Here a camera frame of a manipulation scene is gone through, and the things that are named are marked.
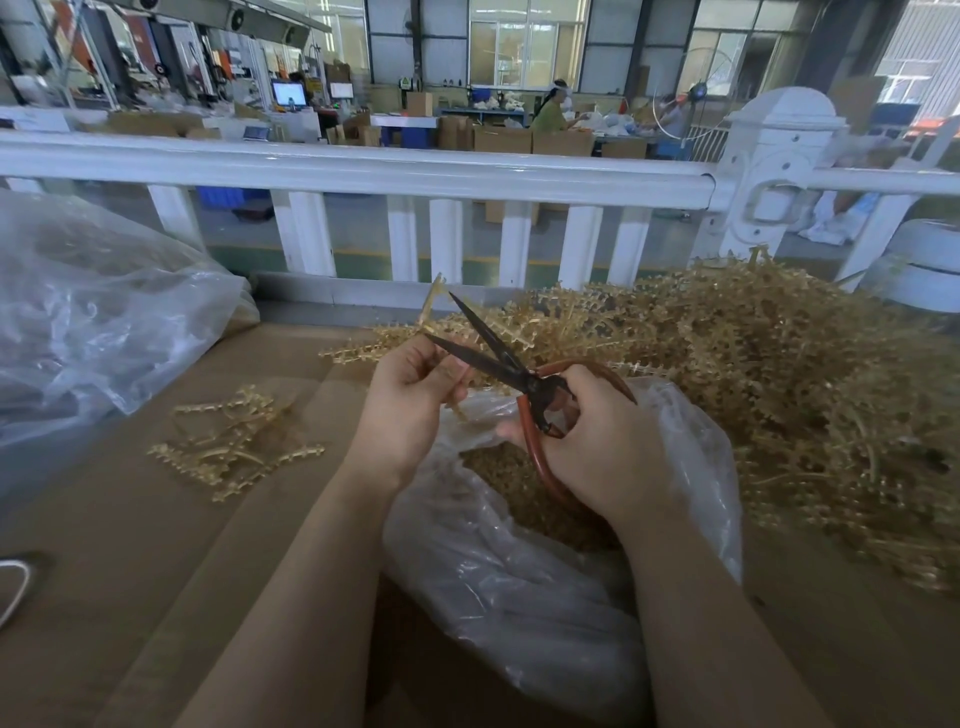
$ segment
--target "scissor blade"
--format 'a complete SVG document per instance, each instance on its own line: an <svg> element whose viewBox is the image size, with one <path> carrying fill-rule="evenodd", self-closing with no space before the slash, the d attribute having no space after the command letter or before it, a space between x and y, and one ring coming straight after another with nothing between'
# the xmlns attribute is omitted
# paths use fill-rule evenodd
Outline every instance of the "scissor blade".
<svg viewBox="0 0 960 728"><path fill-rule="evenodd" d="M502 381L508 387L513 387L514 389L518 390L518 392L527 391L526 379L524 378L522 372L517 372L510 367L501 364L496 359L490 358L486 354L479 352L476 349L465 347L463 344L457 344L455 341L442 339L439 336L434 336L432 333L427 333L426 336L438 347L447 350L465 364L469 364L478 372L483 372L487 376L492 376L494 379Z"/></svg>
<svg viewBox="0 0 960 728"><path fill-rule="evenodd" d="M470 325L476 329L478 334L480 334L480 338L487 343L487 346L490 347L490 351L493 352L497 359L509 367L514 367L515 369L519 370L525 369L523 362L516 357L516 354L511 351L510 347L507 346L503 339L493 333L493 329L487 326L484 323L484 320L473 312L472 308L470 308L466 303L458 299L452 293L450 293L450 298L453 299L454 303L460 306L460 310L464 312L464 316L467 317Z"/></svg>

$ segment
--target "green floor stripe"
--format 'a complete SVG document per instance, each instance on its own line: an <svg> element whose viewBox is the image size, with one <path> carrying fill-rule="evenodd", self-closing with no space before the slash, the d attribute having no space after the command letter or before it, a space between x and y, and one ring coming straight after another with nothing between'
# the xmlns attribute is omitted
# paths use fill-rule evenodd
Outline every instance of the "green floor stripe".
<svg viewBox="0 0 960 728"><path fill-rule="evenodd" d="M245 276L254 271L269 271L283 273L287 270L283 251L269 248L233 248L229 246L213 246L210 254L214 259L231 272ZM337 275L343 279L390 280L390 258L386 255L359 255L356 253L333 254L334 264L337 266ZM590 274L590 282L603 283L607 280L607 267L596 266ZM660 271L641 270L637 278L650 278ZM555 285L560 274L558 263L531 263L527 267L528 288L549 288ZM418 275L421 282L429 283L430 261L421 258L418 260ZM464 261L464 283L467 285L496 286L499 280L499 266L496 262L487 260Z"/></svg>

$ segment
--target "plastic bag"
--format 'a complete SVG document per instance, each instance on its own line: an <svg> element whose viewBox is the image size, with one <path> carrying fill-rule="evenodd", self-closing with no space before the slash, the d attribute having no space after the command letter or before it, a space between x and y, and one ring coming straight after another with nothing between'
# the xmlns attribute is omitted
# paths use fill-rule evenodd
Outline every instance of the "plastic bag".
<svg viewBox="0 0 960 728"><path fill-rule="evenodd" d="M740 506L726 434L669 382L630 382L659 415L673 487L740 579ZM437 442L396 499L384 530L387 571L453 639L535 698L610 725L649 711L640 624L620 553L580 554L516 526L507 504L459 453L502 442L512 396L471 393L468 422L444 410Z"/></svg>
<svg viewBox="0 0 960 728"><path fill-rule="evenodd" d="M246 288L80 198L0 190L0 446L130 414L259 320Z"/></svg>

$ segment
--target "railing post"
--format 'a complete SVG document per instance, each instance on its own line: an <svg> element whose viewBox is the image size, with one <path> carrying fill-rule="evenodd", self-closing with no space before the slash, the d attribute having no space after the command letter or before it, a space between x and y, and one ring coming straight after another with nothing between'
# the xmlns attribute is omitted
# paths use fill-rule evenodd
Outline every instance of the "railing post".
<svg viewBox="0 0 960 728"><path fill-rule="evenodd" d="M430 201L430 276L447 283L464 282L464 203Z"/></svg>
<svg viewBox="0 0 960 728"><path fill-rule="evenodd" d="M324 195L279 189L271 190L270 194L287 269L291 273L336 278Z"/></svg>
<svg viewBox="0 0 960 728"><path fill-rule="evenodd" d="M390 267L394 280L419 278L417 270L417 212L414 199L387 195L387 229L390 232Z"/></svg>
<svg viewBox="0 0 960 728"><path fill-rule="evenodd" d="M624 207L620 226L616 229L616 242L613 243L613 257L607 283L612 285L634 286L636 271L643 257L643 245L650 229L650 207Z"/></svg>
<svg viewBox="0 0 960 728"><path fill-rule="evenodd" d="M163 229L171 237L206 253L204 237L200 233L200 223L197 222L197 211L193 208L190 193L182 187L171 187L167 184L148 184L150 199L154 201L156 216L160 218Z"/></svg>
<svg viewBox="0 0 960 728"><path fill-rule="evenodd" d="M704 215L691 257L747 257L760 244L773 255L798 212L798 192L846 122L820 91L798 87L761 94L728 118L715 174L718 186L735 189L724 211Z"/></svg>
<svg viewBox="0 0 960 728"><path fill-rule="evenodd" d="M570 206L570 211L566 214L564 249L560 253L558 283L563 288L580 291L589 283L602 220L602 207Z"/></svg>
<svg viewBox="0 0 960 728"><path fill-rule="evenodd" d="M911 158L899 158L891 169L933 169L940 162L947 151L947 147L960 131L960 116L951 116L944 121L937 130L937 136L927 147L924 158L919 161ZM876 201L867 222L863 224L860 234L853 241L853 248L840 270L837 271L836 281L843 281L841 287L846 291L853 291L863 280L862 275L873 265L910 211L910 207L920 199L919 195L884 195Z"/></svg>
<svg viewBox="0 0 960 728"><path fill-rule="evenodd" d="M500 285L522 288L527 282L533 203L508 200L503 206L500 235Z"/></svg>

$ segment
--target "screen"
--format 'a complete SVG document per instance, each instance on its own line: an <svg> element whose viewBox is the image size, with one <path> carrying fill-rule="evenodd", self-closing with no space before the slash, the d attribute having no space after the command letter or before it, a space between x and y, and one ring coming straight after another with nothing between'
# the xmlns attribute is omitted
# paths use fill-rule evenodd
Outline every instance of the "screen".
<svg viewBox="0 0 960 728"><path fill-rule="evenodd" d="M247 127L243 131L243 137L248 141L268 141L270 127Z"/></svg>
<svg viewBox="0 0 960 728"><path fill-rule="evenodd" d="M293 101L295 107L306 106L306 95L302 84L291 84L288 81L274 81L274 96L282 107L290 106Z"/></svg>
<svg viewBox="0 0 960 728"><path fill-rule="evenodd" d="M352 99L353 84L330 84L330 96L334 99Z"/></svg>

